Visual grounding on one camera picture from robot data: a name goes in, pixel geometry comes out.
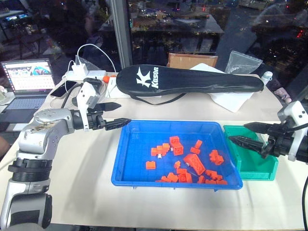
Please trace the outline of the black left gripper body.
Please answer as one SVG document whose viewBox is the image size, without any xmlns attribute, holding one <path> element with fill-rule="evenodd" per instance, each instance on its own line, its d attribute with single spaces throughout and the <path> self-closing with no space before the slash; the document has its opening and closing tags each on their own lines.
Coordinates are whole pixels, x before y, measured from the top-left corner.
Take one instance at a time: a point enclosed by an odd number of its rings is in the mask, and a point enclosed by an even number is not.
<svg viewBox="0 0 308 231">
<path fill-rule="evenodd" d="M 103 119 L 103 111 L 87 113 L 89 129 L 97 130 L 105 127 L 106 121 Z"/>
</svg>

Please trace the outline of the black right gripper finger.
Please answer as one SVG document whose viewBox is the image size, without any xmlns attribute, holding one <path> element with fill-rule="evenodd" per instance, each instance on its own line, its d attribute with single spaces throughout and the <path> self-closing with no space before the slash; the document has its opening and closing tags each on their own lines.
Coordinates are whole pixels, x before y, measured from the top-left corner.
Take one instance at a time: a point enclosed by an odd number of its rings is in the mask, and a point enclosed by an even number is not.
<svg viewBox="0 0 308 231">
<path fill-rule="evenodd" d="M 264 143 L 245 136 L 229 136 L 228 139 L 242 148 L 252 150 L 257 153 L 261 153 L 264 148 Z"/>
<path fill-rule="evenodd" d="M 261 122 L 246 123 L 244 127 L 255 133 L 271 133 L 273 131 L 273 124 Z"/>
</svg>

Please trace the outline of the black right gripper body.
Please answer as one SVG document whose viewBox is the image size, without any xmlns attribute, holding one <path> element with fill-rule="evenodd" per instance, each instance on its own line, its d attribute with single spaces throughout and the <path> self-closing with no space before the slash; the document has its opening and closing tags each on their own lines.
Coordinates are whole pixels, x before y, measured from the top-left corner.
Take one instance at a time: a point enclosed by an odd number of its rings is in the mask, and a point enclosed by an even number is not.
<svg viewBox="0 0 308 231">
<path fill-rule="evenodd" d="M 261 150 L 261 156 L 268 155 L 279 157 L 287 155 L 291 147 L 291 135 L 288 127 L 283 124 L 266 124 L 265 134 L 268 134 L 268 143 Z"/>
</svg>

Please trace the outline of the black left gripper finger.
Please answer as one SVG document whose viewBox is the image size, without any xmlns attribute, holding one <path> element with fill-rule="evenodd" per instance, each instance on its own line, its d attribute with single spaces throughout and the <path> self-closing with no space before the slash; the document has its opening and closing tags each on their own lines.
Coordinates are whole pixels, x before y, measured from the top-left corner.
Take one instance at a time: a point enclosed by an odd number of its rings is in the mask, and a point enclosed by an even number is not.
<svg viewBox="0 0 308 231">
<path fill-rule="evenodd" d="M 105 130 L 113 130 L 113 129 L 121 128 L 121 127 L 127 125 L 130 122 L 131 122 L 131 119 L 118 118 L 118 119 L 114 119 L 112 121 L 106 121 L 104 128 L 105 128 Z"/>
<path fill-rule="evenodd" d="M 117 108 L 120 108 L 121 105 L 115 102 L 107 102 L 107 103 L 98 103 L 95 106 L 95 111 L 113 111 L 116 110 Z"/>
</svg>

